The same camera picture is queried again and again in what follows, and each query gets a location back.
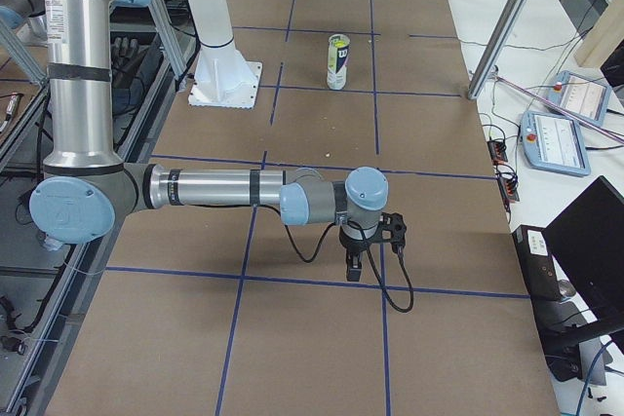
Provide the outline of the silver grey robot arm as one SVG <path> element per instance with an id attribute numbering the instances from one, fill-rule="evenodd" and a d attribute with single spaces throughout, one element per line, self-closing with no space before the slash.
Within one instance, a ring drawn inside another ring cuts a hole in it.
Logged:
<path id="1" fill-rule="evenodd" d="M 53 149 L 43 163 L 30 215 L 65 244 L 105 236 L 118 221 L 164 206 L 263 207 L 286 227 L 338 226 L 346 277 L 355 282 L 371 246 L 388 241 L 388 182 L 377 169 L 337 182 L 316 171 L 167 170 L 125 162 L 113 147 L 110 9 L 115 0 L 44 0 Z"/>

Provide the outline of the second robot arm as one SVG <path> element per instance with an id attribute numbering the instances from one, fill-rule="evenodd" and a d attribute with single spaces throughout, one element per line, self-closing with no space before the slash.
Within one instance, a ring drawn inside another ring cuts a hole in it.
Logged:
<path id="1" fill-rule="evenodd" d="M 113 0 L 111 8 L 143 8 L 151 0 Z M 22 27 L 30 19 L 45 15 L 45 0 L 1 0 L 1 20 L 10 29 Z"/>

